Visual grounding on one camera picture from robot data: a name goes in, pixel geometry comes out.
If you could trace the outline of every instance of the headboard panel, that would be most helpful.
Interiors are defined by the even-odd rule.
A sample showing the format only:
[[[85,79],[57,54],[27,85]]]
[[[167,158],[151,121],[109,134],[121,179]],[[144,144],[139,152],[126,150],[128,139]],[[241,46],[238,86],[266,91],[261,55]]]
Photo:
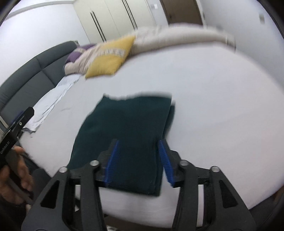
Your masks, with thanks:
[[[73,41],[52,47],[32,58],[0,87],[0,116],[10,125],[15,117],[33,107],[65,76],[63,65],[76,49]]]

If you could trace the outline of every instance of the purple pillow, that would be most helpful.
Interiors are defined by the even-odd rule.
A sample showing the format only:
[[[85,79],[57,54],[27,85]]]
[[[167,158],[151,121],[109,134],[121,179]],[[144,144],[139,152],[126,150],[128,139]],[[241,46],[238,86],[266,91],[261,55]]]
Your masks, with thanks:
[[[65,61],[65,64],[69,63],[69,62],[72,62],[72,63],[75,62],[77,60],[77,58],[79,58],[81,56],[81,54],[83,54],[86,50],[88,50],[89,48],[91,48],[91,47],[93,47],[95,45],[96,44],[92,43],[92,44],[87,44],[87,45],[84,45],[84,46],[76,48],[67,57],[67,60]]]

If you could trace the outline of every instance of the human hand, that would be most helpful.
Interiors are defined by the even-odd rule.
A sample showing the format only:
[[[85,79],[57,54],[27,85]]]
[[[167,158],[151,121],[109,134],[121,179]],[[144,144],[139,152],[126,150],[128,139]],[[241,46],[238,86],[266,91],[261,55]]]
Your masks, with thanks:
[[[20,155],[25,152],[25,150],[19,146],[14,146],[14,150],[19,154],[18,158],[18,175],[21,179],[21,185],[24,189],[28,191],[33,190],[34,181],[29,173],[29,169],[25,164],[23,157]],[[7,184],[7,180],[10,176],[10,168],[5,165],[0,170],[0,196],[6,201],[13,204],[21,204],[24,200]]]

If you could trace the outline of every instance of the brown door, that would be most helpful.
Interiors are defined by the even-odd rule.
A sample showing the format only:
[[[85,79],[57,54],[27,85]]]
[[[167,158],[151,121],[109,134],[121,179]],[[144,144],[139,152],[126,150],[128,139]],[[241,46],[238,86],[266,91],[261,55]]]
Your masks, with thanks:
[[[195,0],[160,0],[168,23],[187,22],[202,25]]]

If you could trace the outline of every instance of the pillow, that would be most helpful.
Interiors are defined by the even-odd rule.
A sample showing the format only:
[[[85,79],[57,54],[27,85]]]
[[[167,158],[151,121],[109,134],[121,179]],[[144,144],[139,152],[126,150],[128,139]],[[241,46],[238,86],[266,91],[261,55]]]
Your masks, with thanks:
[[[77,60],[77,58],[79,58],[81,56],[81,54],[83,54],[86,50],[88,50],[89,48],[95,46],[96,44],[87,44],[81,47],[76,48],[73,52],[71,52],[71,54],[67,57],[67,60],[65,61],[66,63],[69,62],[75,62]]]
[[[127,36],[102,45],[86,73],[86,78],[114,74],[124,63],[134,40],[135,36]]]

